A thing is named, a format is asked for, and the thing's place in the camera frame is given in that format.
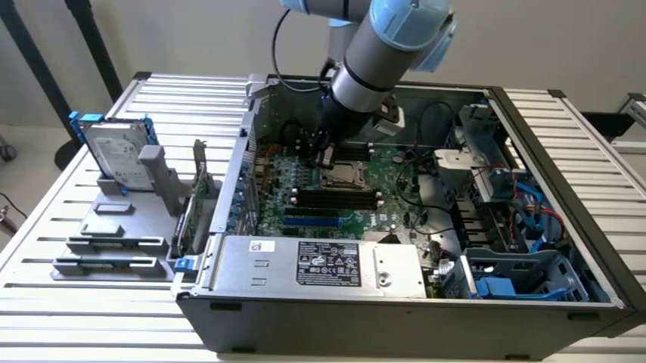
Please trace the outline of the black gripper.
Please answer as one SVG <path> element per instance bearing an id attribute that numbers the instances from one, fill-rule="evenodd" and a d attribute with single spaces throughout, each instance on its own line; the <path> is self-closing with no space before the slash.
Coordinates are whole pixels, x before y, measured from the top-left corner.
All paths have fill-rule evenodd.
<path id="1" fill-rule="evenodd" d="M 349 109 L 334 96 L 321 97 L 309 166 L 333 166 L 334 149 L 359 133 L 373 115 L 373 112 L 359 113 Z"/>

